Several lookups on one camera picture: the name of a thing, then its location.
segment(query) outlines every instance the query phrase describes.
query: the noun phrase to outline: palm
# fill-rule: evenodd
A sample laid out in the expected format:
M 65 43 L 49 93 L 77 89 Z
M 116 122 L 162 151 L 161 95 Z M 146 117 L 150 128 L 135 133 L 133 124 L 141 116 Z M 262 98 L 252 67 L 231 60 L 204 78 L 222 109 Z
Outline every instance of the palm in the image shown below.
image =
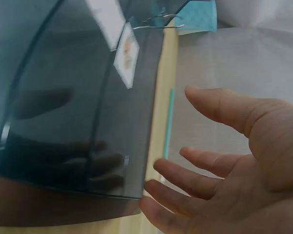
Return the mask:
M 223 155 L 192 148 L 180 151 L 195 166 L 224 179 L 158 160 L 154 168 L 189 196 L 158 181 L 148 181 L 146 190 L 174 214 L 145 197 L 141 208 L 147 218 L 167 234 L 293 231 L 293 223 L 280 226 L 293 216 L 293 142 L 288 140 L 289 136 L 293 140 L 293 107 L 275 100 L 265 105 L 249 97 L 241 97 L 239 103 L 238 96 L 227 91 L 207 91 L 208 95 L 202 91 L 199 96 L 198 91 L 193 92 L 187 94 L 193 106 L 249 137 L 254 155 Z M 271 128 L 274 122 L 283 127 Z

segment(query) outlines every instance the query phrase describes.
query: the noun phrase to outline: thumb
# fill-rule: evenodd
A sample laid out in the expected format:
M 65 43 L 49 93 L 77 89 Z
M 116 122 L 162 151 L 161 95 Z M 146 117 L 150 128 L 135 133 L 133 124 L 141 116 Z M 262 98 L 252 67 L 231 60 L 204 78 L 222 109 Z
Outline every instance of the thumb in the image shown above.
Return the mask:
M 187 87 L 203 115 L 249 138 L 249 146 L 271 190 L 293 187 L 293 106 L 277 99 L 241 96 L 224 89 Z
M 228 125 L 246 137 L 261 116 L 274 110 L 274 106 L 262 108 L 263 99 L 238 95 L 227 89 L 185 89 L 189 102 L 207 118 Z

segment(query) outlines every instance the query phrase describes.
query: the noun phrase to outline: hand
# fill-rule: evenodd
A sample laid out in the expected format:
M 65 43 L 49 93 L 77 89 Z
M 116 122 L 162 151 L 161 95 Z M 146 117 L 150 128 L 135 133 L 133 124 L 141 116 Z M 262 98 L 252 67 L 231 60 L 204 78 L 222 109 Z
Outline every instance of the hand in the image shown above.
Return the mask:
M 31 119 L 67 105 L 74 97 L 72 88 L 49 90 L 33 90 L 21 92 L 15 98 L 13 118 L 17 120 Z M 8 170 L 26 172 L 36 183 L 52 186 L 60 184 L 70 187 L 84 186 L 86 182 L 97 192 L 107 192 L 123 187 L 124 178 L 120 175 L 108 175 L 115 168 L 122 166 L 124 157 L 108 154 L 104 157 L 93 157 L 103 154 L 107 144 L 97 141 L 70 142 L 59 144 L 43 142 L 23 137 L 12 130 L 8 136 L 6 159 L 0 157 L 2 167 Z
M 158 181 L 140 201 L 149 221 L 166 234 L 293 234 L 293 106 L 276 99 L 240 96 L 228 90 L 186 88 L 203 115 L 231 126 L 249 139 L 250 155 L 224 155 L 183 148 L 209 178 L 167 160 L 154 168 L 189 194 Z

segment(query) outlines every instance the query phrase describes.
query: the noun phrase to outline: sticker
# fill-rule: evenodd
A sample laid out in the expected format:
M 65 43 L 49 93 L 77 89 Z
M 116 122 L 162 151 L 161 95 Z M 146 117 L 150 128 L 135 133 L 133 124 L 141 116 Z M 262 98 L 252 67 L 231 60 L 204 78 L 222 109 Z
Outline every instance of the sticker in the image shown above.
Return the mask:
M 118 0 L 86 0 L 93 18 L 99 25 L 110 51 L 116 50 L 126 22 Z
M 124 26 L 114 60 L 114 66 L 127 89 L 132 88 L 133 85 L 138 54 L 139 44 L 128 22 Z

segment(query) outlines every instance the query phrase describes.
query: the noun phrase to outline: finger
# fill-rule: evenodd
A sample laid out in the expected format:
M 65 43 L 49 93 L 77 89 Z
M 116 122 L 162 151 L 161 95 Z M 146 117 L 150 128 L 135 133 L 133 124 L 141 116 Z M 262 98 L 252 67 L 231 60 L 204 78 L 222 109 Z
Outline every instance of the finger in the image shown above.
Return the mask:
M 104 158 L 91 158 L 91 177 L 102 176 L 118 166 L 123 165 L 124 157 L 119 154 L 106 156 Z
M 64 106 L 72 96 L 70 88 L 21 93 L 15 101 L 13 116 L 16 119 L 28 119 L 42 115 Z
M 222 179 L 197 174 L 164 159 L 157 160 L 154 169 L 190 196 L 202 199 L 211 199 L 222 182 Z
M 150 197 L 140 200 L 140 208 L 147 219 L 165 234 L 184 234 L 188 229 L 188 218 L 171 213 Z
M 150 180 L 145 184 L 146 191 L 160 204 L 175 214 L 188 217 L 195 216 L 205 200 L 181 194 L 157 180 Z
M 180 155 L 194 166 L 212 172 L 222 178 L 230 174 L 242 157 L 242 155 L 224 155 L 190 147 L 182 148 Z
M 249 137 L 252 127 L 263 115 L 279 108 L 278 105 L 224 89 L 199 89 L 189 86 L 185 94 L 200 113 L 216 122 L 231 126 Z

